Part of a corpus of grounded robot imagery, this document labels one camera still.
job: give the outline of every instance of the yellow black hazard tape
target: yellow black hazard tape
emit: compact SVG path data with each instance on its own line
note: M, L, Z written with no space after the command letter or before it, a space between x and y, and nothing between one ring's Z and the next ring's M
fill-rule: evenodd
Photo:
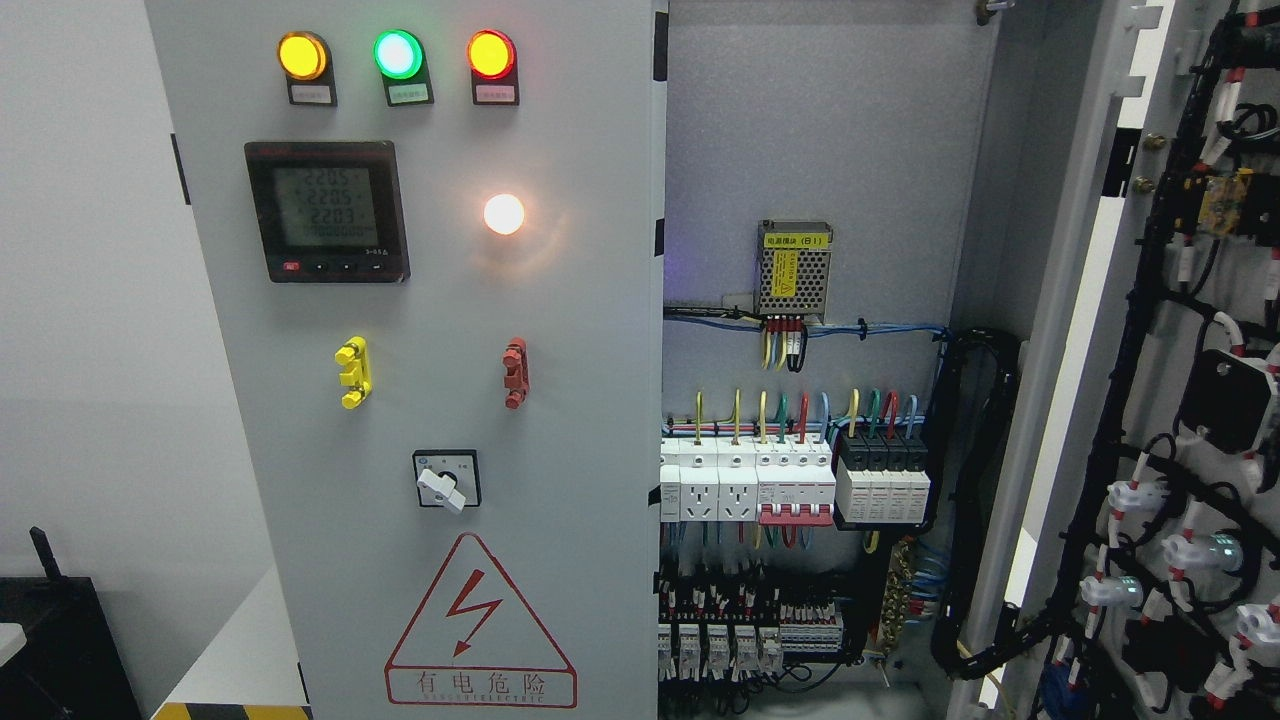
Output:
M310 707L166 702L151 720L311 720Z

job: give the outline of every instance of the warning triangle sign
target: warning triangle sign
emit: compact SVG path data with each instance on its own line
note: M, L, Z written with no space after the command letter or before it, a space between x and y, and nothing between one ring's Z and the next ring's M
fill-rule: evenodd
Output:
M577 705L577 671L475 533L453 542L384 673L396 705Z

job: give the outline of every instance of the yellow terminal connector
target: yellow terminal connector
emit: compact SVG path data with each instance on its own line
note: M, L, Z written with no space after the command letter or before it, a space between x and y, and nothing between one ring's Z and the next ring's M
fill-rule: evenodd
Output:
M342 365L338 382L347 388L342 396L342 406L347 410L360 407L374 389L374 380L369 374L369 343L365 338L353 336L333 354L333 361Z

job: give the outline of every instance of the lightning bolt symbol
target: lightning bolt symbol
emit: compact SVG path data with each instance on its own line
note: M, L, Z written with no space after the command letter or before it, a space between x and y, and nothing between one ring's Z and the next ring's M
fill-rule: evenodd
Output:
M462 603L466 602L467 596L471 594L471 591L476 589L476 585L479 585L480 580L483 579L484 579L484 570L479 569L472 570L471 577L467 578L466 584L462 585L462 591L458 592L458 597L453 598L453 605L449 606L449 611L444 614L445 618L453 618L454 615L465 615L467 612L475 612L476 610L485 611L484 615L480 616L480 621L476 623L476 626L471 628L471 633L467 634L466 639L461 639L457 642L457 644L453 646L453 657L457 657L471 648L470 641L472 637L475 637L476 630L479 630L480 626L489 620L489 616L493 615L493 611L498 610L498 606L502 605L502 598L498 598L462 607Z

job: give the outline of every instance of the digital power meter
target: digital power meter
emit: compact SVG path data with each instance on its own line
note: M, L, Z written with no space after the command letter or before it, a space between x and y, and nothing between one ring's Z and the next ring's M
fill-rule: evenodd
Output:
M271 282L408 278L392 142L248 142L244 161Z

